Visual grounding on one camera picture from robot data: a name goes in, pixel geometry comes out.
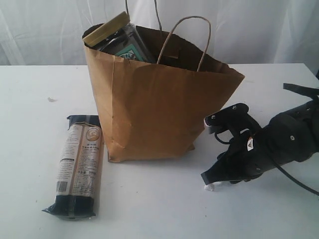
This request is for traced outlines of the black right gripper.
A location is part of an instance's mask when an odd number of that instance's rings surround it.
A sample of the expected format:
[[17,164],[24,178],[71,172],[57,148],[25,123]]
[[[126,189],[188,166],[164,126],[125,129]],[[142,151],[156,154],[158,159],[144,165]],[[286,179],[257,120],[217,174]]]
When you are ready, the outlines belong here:
[[253,138],[262,128],[248,111],[246,104],[237,103],[214,113],[224,125],[224,132],[213,135],[217,141],[228,145],[228,149],[217,157],[215,164],[201,173],[205,185],[249,181],[275,168]]

